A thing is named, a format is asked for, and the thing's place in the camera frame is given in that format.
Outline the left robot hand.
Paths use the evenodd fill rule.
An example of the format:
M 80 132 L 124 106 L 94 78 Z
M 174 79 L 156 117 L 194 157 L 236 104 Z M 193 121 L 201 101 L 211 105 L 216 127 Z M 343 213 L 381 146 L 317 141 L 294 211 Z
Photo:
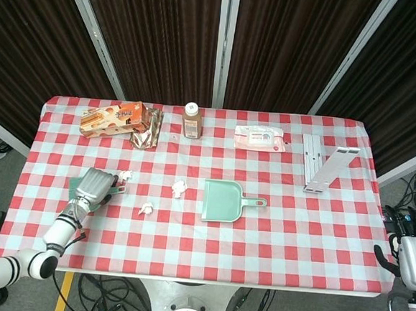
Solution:
M 90 168 L 74 189 L 74 197 L 85 200 L 90 207 L 95 207 L 104 200 L 117 180 L 116 175 Z

